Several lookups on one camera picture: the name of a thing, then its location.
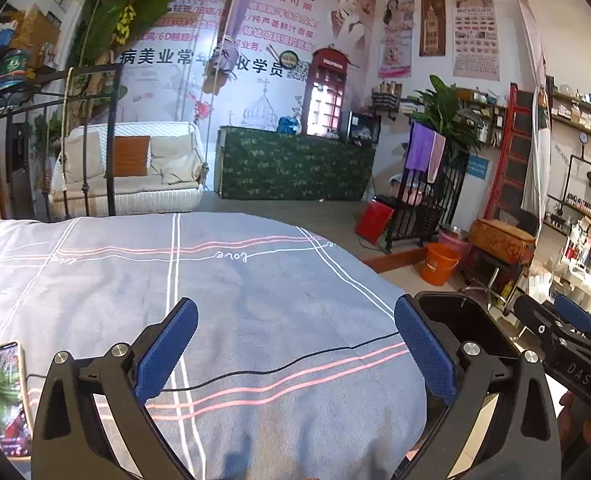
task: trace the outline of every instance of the blue gripper pad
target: blue gripper pad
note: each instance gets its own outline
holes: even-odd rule
[[[192,300],[185,300],[140,361],[135,396],[141,404],[160,395],[196,329],[197,305]]]
[[[429,327],[403,296],[395,303],[395,326],[431,393],[450,405],[457,396],[455,367]]]
[[[555,309],[577,330],[584,334],[591,332],[591,314],[582,310],[566,296],[555,298]]]

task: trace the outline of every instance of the silver screw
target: silver screw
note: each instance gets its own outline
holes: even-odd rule
[[[63,362],[65,362],[67,359],[69,358],[69,352],[65,352],[64,350],[62,350],[61,352],[57,352],[57,354],[55,354],[55,359],[53,359],[57,364],[61,365]]]
[[[127,352],[129,351],[129,347],[128,345],[125,345],[124,343],[118,343],[117,345],[115,345],[112,349],[111,349],[111,353],[115,356],[115,357],[122,357],[123,355],[125,355]]]
[[[477,355],[480,353],[480,347],[477,343],[473,343],[471,341],[464,343],[463,345],[464,353],[467,355]]]
[[[533,350],[527,350],[525,352],[525,359],[530,363],[538,362],[538,356]]]

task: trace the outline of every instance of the reception desk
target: reception desk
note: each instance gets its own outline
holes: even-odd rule
[[[223,126],[215,190],[234,200],[361,200],[375,149],[308,135]]]

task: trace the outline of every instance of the blue sign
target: blue sign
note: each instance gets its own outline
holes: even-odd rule
[[[486,158],[469,155],[469,164],[466,167],[466,172],[468,174],[484,180],[487,177],[488,168],[489,161]]]

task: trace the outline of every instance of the phone screen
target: phone screen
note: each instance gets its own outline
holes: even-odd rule
[[[9,458],[31,456],[19,360],[17,343],[0,346],[0,447]]]

